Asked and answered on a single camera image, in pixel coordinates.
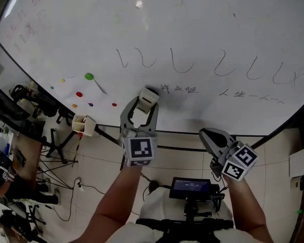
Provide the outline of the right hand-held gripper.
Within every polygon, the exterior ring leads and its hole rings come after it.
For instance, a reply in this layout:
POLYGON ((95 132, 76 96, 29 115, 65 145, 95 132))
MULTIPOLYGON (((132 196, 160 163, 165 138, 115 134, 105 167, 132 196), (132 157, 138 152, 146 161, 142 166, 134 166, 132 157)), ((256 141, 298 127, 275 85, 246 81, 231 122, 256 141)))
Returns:
POLYGON ((210 168, 218 177, 225 175, 241 181, 253 168, 258 154, 248 145, 227 132, 215 128, 202 128, 199 137, 209 154, 213 156, 210 168))

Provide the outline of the white whiteboard eraser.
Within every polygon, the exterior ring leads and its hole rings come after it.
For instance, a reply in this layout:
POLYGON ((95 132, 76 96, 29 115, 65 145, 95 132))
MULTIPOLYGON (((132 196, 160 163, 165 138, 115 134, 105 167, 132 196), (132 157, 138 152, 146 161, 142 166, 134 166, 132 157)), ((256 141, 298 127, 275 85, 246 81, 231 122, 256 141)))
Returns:
POLYGON ((159 98, 160 96, 155 90, 144 88, 139 95, 139 101, 136 108, 143 113, 148 114, 152 107, 158 102, 159 98))

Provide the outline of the white whiteboard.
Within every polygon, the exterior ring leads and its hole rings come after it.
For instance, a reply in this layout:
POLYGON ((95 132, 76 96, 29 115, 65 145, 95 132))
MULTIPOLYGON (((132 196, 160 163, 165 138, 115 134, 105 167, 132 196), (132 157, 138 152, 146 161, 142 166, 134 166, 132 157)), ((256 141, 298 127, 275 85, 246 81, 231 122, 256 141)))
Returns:
POLYGON ((145 87, 160 131, 266 136, 304 110, 304 0, 8 0, 0 46, 52 96, 93 74, 117 106, 65 107, 100 125, 145 87))

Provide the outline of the person's right forearm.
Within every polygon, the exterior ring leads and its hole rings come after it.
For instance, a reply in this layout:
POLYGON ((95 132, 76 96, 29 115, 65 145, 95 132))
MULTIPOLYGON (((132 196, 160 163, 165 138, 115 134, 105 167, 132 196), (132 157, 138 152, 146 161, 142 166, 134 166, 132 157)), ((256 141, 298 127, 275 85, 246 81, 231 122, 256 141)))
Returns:
POLYGON ((267 228, 265 214, 245 179, 234 180, 226 175, 235 226, 263 243, 274 243, 267 228))

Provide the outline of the person's left forearm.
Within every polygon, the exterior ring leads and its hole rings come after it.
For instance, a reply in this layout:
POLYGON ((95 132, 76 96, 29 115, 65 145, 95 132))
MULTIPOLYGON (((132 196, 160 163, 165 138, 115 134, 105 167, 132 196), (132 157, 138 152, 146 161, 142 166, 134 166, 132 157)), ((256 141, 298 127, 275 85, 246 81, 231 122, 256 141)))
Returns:
POLYGON ((70 243, 105 243, 132 212, 142 167, 125 167, 99 202, 84 233, 70 243))

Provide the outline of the white marker holder box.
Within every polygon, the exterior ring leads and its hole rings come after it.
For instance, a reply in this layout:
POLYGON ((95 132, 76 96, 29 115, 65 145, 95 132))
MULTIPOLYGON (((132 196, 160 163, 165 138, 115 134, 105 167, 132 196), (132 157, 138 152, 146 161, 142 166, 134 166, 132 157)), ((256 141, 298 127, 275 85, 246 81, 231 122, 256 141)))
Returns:
POLYGON ((88 115, 75 114, 71 125, 72 130, 76 133, 92 137, 95 131, 96 122, 88 115))

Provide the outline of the black small monitor screen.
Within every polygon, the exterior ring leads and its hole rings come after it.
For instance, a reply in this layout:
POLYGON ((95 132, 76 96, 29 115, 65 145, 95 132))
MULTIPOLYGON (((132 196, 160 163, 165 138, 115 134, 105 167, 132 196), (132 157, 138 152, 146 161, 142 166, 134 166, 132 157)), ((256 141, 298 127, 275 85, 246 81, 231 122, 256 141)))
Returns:
POLYGON ((210 196, 210 185, 209 179, 174 177, 169 197, 173 199, 206 199, 210 196))

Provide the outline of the white paper sheet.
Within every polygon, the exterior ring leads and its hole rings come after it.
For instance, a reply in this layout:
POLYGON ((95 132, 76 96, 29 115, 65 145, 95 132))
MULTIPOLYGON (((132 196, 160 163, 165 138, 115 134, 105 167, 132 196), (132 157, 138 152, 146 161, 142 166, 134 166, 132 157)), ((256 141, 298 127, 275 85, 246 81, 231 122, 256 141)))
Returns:
POLYGON ((60 80, 50 83, 49 88, 54 87, 50 91, 65 106, 72 107, 76 104, 77 107, 87 107, 88 103, 92 103, 93 107, 98 107, 112 104, 110 97, 100 89, 96 81, 87 80, 82 75, 64 79, 63 83, 60 80), (83 97, 78 97, 76 92, 81 92, 83 97))

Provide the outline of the yellow black hazard tape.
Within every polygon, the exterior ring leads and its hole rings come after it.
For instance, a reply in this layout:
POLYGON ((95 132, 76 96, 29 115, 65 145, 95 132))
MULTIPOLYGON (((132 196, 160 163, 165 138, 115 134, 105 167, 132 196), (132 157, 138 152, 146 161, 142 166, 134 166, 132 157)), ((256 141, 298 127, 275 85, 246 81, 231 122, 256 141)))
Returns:
POLYGON ((76 159, 77 159, 77 155, 78 155, 79 147, 80 147, 80 144, 81 144, 81 140, 82 140, 82 135, 79 134, 78 144, 77 144, 77 147, 76 147, 76 150, 75 150, 75 155, 74 155, 73 161, 76 161, 76 159))

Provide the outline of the white water dispenser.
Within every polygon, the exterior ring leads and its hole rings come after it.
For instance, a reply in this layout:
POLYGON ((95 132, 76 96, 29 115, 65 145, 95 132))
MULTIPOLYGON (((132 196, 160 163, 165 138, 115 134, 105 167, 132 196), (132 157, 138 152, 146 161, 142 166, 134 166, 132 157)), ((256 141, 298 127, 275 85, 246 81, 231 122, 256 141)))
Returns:
POLYGON ((304 175, 304 149, 289 156, 289 177, 304 175))

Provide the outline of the black office chair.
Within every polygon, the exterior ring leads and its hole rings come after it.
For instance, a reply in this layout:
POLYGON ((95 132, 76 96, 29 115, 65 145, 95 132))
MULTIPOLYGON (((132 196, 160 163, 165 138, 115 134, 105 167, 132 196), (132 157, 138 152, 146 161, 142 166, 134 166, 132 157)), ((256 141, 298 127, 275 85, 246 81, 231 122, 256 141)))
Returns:
POLYGON ((18 83, 9 89, 9 95, 13 101, 33 118, 41 114, 39 104, 36 101, 37 90, 26 83, 18 83))
POLYGON ((66 124, 68 126, 71 126, 70 120, 73 118, 73 116, 66 107, 43 94, 36 94, 35 98, 36 103, 45 116, 54 117, 56 114, 58 114, 58 117, 56 119, 57 124, 60 124, 61 120, 65 119, 66 124))

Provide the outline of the brown wooden desk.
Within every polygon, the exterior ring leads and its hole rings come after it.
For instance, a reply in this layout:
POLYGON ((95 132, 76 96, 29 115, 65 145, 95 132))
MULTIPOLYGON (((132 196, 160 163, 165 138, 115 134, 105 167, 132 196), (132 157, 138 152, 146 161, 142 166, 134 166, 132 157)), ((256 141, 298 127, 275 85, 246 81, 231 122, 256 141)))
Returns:
POLYGON ((16 173, 34 190, 43 145, 41 142, 22 134, 19 134, 14 140, 15 141, 11 151, 13 156, 12 167, 16 173), (16 160, 15 151, 17 149, 22 152, 26 159, 24 167, 22 167, 16 160))

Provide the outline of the black phone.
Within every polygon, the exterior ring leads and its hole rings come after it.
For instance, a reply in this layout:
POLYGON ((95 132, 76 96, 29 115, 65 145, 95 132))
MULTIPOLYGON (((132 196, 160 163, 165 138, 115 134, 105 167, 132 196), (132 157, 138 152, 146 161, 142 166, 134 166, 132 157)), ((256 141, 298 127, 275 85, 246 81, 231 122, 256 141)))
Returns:
POLYGON ((24 167, 25 165, 25 162, 26 162, 26 159, 24 157, 24 155, 22 154, 22 152, 20 150, 16 150, 15 151, 15 157, 16 157, 16 160, 18 161, 18 163, 24 167))

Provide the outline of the black computer monitor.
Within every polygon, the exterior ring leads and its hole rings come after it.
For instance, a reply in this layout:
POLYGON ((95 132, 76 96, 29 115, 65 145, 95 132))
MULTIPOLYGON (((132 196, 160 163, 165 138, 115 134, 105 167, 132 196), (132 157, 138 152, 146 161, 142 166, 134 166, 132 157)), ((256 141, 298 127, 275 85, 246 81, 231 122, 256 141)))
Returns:
POLYGON ((12 121, 24 121, 30 114, 17 105, 0 89, 0 114, 12 121))

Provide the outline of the white storage bin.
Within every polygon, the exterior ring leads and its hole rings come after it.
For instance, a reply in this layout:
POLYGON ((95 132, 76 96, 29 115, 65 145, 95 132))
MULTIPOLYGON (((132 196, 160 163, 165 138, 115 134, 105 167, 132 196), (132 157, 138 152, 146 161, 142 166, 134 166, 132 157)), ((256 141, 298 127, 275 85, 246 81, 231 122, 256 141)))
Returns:
POLYGON ((15 134, 12 131, 9 131, 7 134, 0 134, 0 151, 7 157, 10 157, 14 139, 15 134))

